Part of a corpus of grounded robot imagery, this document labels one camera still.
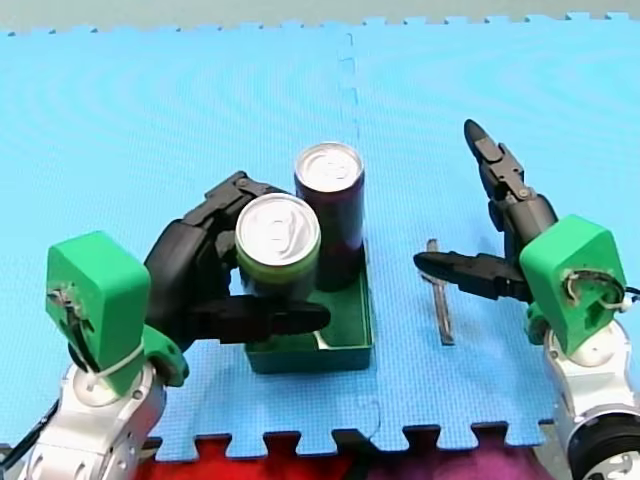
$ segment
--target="pull tab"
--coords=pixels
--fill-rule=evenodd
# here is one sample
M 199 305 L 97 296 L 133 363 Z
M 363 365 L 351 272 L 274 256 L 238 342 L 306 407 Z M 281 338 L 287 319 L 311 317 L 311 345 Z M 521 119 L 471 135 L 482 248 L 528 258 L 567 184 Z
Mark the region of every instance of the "pull tab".
M 273 216 L 267 220 L 267 240 L 273 246 L 273 251 L 285 258 L 294 249 L 298 236 L 300 235 L 299 215 L 292 209 L 287 209 L 286 213 Z

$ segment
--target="foam puzzle tile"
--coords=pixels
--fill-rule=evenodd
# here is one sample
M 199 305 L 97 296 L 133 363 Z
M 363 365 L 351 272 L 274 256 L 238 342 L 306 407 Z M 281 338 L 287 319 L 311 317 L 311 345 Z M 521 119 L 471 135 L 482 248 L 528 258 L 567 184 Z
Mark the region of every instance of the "foam puzzle tile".
M 431 237 L 445 251 L 502 253 L 464 141 L 466 118 L 510 147 L 559 214 L 611 228 L 629 281 L 640 282 L 622 207 L 635 203 L 640 178 L 640 25 L 570 18 L 353 29 L 371 289 L 382 319 L 381 427 L 372 438 L 381 449 L 405 448 L 401 432 L 414 425 L 440 426 L 441 448 L 473 447 L 469 426 L 492 422 L 508 424 L 507 443 L 533 443 L 538 420 L 551 416 L 552 390 L 540 348 L 523 334 L 523 307 L 449 287 L 456 346 L 443 347 L 430 287 L 411 262 Z M 639 318 L 625 318 L 636 341 Z
M 3 441 L 52 403 L 69 361 L 43 308 L 49 245 L 104 229 L 143 259 L 236 170 L 292 189 L 299 151 L 353 136 L 341 28 L 172 30 L 0 39 L 11 58 L 0 78 L 0 358 L 13 366 L 0 386 Z M 302 453 L 330 453 L 332 429 L 377 425 L 366 374 L 256 377 L 241 346 L 214 342 L 188 359 L 190 381 L 154 432 L 161 458 L 193 458 L 193 437 L 216 433 L 233 435 L 231 454 L 261 455 L 263 433 L 282 430 L 305 435 Z
M 195 437 L 227 434 L 229 456 L 261 456 L 264 434 L 292 431 L 303 455 L 335 452 L 334 430 L 402 450 L 413 426 L 441 428 L 441 448 L 471 448 L 471 426 L 493 422 L 509 425 L 509 444 L 541 441 L 551 388 L 523 307 L 448 288 L 456 346 L 441 347 L 411 258 L 431 236 L 443 250 L 501 251 L 462 136 L 471 117 L 507 143 L 559 214 L 611 228 L 629 282 L 640 283 L 629 211 L 640 24 L 618 13 L 567 18 L 0 38 L 11 60 L 0 77 L 0 360 L 12 366 L 0 441 L 15 443 L 46 410 L 68 363 L 44 313 L 49 245 L 104 229 L 143 259 L 164 225 L 228 174 L 291 188 L 296 153 L 328 139 L 353 144 L 367 166 L 372 366 L 260 376 L 242 347 L 199 342 L 153 432 L 159 458 L 194 459 Z M 640 342 L 638 312 L 624 320 Z

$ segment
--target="cable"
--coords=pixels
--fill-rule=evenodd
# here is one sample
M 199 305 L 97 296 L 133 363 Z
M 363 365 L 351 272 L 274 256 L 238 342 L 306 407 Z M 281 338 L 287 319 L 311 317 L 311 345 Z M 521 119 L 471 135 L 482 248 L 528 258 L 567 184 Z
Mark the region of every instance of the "cable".
M 631 297 L 632 302 L 637 302 L 640 300 L 640 288 L 627 287 L 624 289 L 624 291 L 632 295 Z
M 22 457 L 24 457 L 31 447 L 33 447 L 42 430 L 49 424 L 53 416 L 58 411 L 59 400 L 56 400 L 51 408 L 47 411 L 47 413 L 42 417 L 38 423 L 34 425 L 34 427 L 27 433 L 22 440 L 18 442 L 18 444 L 11 449 L 11 451 L 7 454 L 2 461 L 0 461 L 0 473 L 4 475 L 8 470 L 11 470 L 15 466 L 16 463 L 20 461 Z
M 574 282 L 578 280 L 591 281 L 613 287 L 618 293 L 617 301 L 608 303 L 602 299 L 599 300 L 600 304 L 609 310 L 618 310 L 624 313 L 632 307 L 633 303 L 640 300 L 640 289 L 624 287 L 613 275 L 600 270 L 580 269 L 571 271 L 564 280 L 564 288 L 567 296 L 574 304 L 579 303 L 578 294 L 574 289 Z
M 78 344 L 78 350 L 82 357 L 82 361 L 84 361 L 89 370 L 93 373 L 100 373 L 100 367 L 98 366 L 95 358 L 93 358 L 93 355 L 89 351 L 89 347 L 84 340 L 80 318 L 73 311 L 73 307 L 66 306 L 65 310 L 67 312 L 67 324 L 71 330 L 71 335 L 73 335 L 73 338 L 75 338 L 76 343 Z

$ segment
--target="aluminum can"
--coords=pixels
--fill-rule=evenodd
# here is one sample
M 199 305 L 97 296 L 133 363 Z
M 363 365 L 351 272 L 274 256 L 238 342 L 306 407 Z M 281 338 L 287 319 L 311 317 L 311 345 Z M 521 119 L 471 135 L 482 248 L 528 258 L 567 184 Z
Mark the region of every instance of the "aluminum can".
M 286 193 L 252 200 L 240 212 L 235 241 L 246 293 L 304 300 L 315 289 L 320 225 L 303 200 Z
M 358 278 L 364 264 L 364 167 L 341 143 L 321 143 L 303 151 L 295 165 L 296 196 L 318 217 L 322 244 L 316 287 L 334 292 Z

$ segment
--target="green plastic box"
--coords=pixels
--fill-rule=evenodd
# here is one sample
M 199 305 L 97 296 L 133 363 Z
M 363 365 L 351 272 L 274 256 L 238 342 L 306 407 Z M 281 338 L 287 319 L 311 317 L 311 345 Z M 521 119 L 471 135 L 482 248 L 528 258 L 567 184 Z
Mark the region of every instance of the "green plastic box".
M 363 370 L 369 366 L 373 309 L 366 268 L 357 281 L 339 292 L 315 291 L 310 302 L 331 311 L 331 323 L 320 331 L 328 348 L 319 349 L 314 334 L 274 336 L 247 344 L 245 352 L 256 373 L 302 373 Z

